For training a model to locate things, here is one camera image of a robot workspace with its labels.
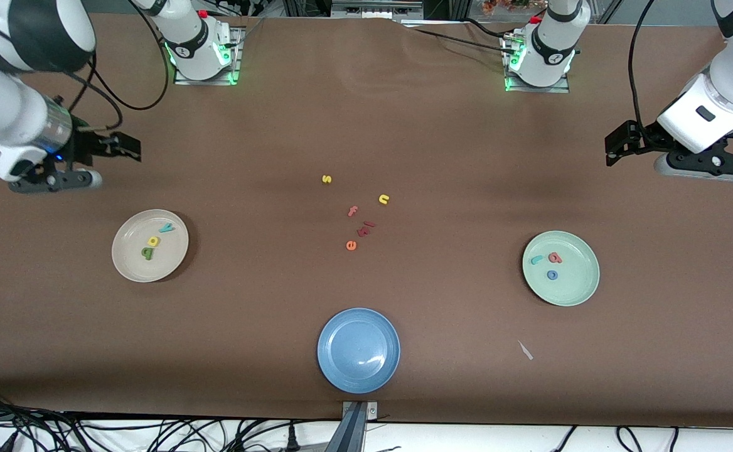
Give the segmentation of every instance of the table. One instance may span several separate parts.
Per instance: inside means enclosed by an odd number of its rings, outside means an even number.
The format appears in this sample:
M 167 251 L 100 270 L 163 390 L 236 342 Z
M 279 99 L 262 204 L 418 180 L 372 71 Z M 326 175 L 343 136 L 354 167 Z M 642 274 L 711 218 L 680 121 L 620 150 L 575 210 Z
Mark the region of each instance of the table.
M 163 68 L 140 18 L 92 18 L 108 83 L 153 99 Z M 395 377 L 362 397 L 394 421 L 733 426 L 733 183 L 665 178 L 650 156 L 605 167 L 604 136 L 633 117 L 630 37 L 590 26 L 571 93 L 538 95 L 504 92 L 496 52 L 389 21 L 267 19 L 237 86 L 172 87 L 126 111 L 143 163 L 97 161 L 99 191 L 28 197 L 0 181 L 0 393 L 335 418 L 357 397 L 321 375 L 316 341 L 366 306 L 403 347 Z M 713 28 L 644 29 L 644 118 L 720 48 Z M 28 80 L 66 99 L 78 88 Z M 76 115 L 113 120 L 93 94 Z M 168 280 L 138 284 L 109 249 L 149 208 L 180 214 L 191 248 Z M 363 220 L 378 227 L 358 239 Z M 525 285 L 522 249 L 550 229 L 593 246 L 587 303 L 551 306 Z

